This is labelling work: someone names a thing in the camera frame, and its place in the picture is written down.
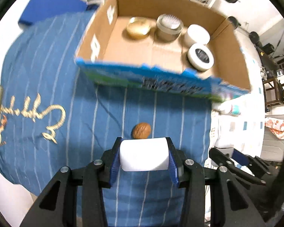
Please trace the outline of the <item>barbell on floor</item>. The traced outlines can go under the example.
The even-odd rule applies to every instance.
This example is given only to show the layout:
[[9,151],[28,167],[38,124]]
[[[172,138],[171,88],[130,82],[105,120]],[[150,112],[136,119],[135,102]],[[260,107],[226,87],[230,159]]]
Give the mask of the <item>barbell on floor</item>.
[[246,35],[248,35],[250,41],[257,47],[262,48],[263,45],[260,41],[260,37],[259,35],[255,32],[255,31],[251,31],[248,32],[246,29],[244,29],[241,25],[241,23],[233,16],[229,16],[227,18],[228,21],[230,21],[230,23],[232,23],[232,25],[234,26],[234,29],[237,30],[239,29],[239,31],[245,33]]

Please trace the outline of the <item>brown wooden chair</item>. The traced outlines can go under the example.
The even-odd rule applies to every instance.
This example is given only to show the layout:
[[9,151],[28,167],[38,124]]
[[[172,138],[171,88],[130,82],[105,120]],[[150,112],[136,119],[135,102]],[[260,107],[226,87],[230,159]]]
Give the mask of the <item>brown wooden chair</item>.
[[270,112],[271,107],[284,105],[284,83],[282,84],[277,77],[262,82],[265,112]]

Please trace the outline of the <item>blue striped bedsheet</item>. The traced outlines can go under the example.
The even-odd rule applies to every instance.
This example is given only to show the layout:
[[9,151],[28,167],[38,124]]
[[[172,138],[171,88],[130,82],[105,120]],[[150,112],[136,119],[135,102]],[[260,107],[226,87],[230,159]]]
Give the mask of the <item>blue striped bedsheet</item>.
[[211,101],[94,84],[74,63],[91,12],[64,14],[25,30],[5,57],[1,86],[6,117],[0,172],[39,195],[62,167],[86,166],[129,139],[147,122],[150,136],[169,137],[187,157],[203,164],[209,148]]

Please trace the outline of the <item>small white cylinder bottle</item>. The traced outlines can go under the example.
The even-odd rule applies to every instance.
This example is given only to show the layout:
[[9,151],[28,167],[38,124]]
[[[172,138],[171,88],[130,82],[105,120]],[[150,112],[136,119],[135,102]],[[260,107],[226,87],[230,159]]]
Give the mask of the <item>small white cylinder bottle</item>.
[[166,138],[123,140],[119,151],[120,166],[126,172],[167,170],[169,149]]

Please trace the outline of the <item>checkered quilt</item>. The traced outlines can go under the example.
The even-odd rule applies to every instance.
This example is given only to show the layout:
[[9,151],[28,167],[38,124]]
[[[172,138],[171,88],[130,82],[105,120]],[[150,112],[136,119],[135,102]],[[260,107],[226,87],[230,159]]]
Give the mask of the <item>checkered quilt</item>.
[[212,109],[210,145],[231,157],[234,165],[244,172],[252,175],[250,169],[234,159],[234,150],[243,154],[260,156],[264,138],[264,105],[251,103],[249,96],[242,96],[228,103],[238,105],[239,116],[221,115]]

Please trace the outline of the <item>gold round tin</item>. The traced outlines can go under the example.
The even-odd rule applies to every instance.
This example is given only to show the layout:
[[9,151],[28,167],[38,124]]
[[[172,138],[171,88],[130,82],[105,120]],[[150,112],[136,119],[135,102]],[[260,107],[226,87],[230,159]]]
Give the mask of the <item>gold round tin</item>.
[[147,19],[143,17],[130,18],[127,26],[127,34],[134,40],[142,40],[147,38],[150,32],[151,26]]

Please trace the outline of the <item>silver lidded glass jar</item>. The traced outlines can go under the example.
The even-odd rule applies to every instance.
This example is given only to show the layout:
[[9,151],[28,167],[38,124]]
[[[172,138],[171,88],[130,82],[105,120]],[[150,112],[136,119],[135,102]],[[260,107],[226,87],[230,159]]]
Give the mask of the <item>silver lidded glass jar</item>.
[[156,21],[155,34],[163,42],[173,42],[183,30],[183,22],[171,14],[161,14]]

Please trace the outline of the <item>white black round container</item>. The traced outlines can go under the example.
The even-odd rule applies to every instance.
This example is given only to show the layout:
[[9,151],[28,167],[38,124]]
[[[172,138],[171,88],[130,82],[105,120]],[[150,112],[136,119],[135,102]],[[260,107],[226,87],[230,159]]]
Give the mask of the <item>white black round container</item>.
[[189,48],[187,58],[189,63],[201,72],[211,69],[214,65],[214,57],[211,51],[205,45],[199,43],[195,43]]

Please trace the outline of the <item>white round jar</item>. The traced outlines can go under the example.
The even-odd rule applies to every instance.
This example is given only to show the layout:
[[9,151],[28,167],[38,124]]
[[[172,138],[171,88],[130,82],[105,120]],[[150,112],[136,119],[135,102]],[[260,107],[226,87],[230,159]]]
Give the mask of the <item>white round jar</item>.
[[184,35],[184,43],[187,47],[191,47],[193,44],[198,43],[207,45],[210,42],[209,32],[200,25],[191,24]]

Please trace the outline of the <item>cardboard box with blue print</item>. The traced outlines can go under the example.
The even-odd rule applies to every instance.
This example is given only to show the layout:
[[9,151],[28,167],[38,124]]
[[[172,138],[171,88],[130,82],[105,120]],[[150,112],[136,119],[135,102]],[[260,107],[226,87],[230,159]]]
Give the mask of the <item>cardboard box with blue print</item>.
[[[211,69],[200,72],[187,58],[184,32],[173,42],[155,34],[161,14],[178,17],[187,28],[197,24],[210,34]],[[132,39],[126,26],[143,17],[147,38]],[[190,0],[106,0],[88,22],[75,53],[75,63],[95,83],[170,92],[218,102],[251,90],[245,58],[234,28],[220,13]]]

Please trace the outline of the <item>blue foam mat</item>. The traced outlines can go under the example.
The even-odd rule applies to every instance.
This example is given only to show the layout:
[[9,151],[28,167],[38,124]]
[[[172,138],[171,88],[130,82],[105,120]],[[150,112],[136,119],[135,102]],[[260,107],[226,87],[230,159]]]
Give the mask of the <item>blue foam mat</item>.
[[65,13],[84,12],[87,8],[88,5],[81,0],[30,0],[18,23],[31,26]]

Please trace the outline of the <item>white spray bottle green label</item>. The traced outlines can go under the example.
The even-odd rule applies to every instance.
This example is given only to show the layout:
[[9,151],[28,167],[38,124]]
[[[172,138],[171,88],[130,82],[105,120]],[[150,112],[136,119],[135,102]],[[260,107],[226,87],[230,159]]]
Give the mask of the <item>white spray bottle green label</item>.
[[213,103],[212,109],[221,115],[239,116],[241,114],[239,106],[232,103]]

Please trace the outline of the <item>orange white cloth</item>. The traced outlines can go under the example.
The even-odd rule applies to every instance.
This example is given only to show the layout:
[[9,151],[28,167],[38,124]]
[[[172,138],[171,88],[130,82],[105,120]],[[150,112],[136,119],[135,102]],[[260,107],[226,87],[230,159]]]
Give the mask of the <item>orange white cloth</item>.
[[277,139],[284,140],[284,119],[266,117],[265,126]]

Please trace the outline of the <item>brown walnut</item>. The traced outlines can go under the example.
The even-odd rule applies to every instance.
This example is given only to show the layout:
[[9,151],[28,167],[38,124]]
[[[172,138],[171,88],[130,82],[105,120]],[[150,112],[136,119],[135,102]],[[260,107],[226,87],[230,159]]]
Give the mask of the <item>brown walnut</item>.
[[134,139],[147,139],[151,131],[151,126],[149,123],[141,122],[132,130],[132,137]]

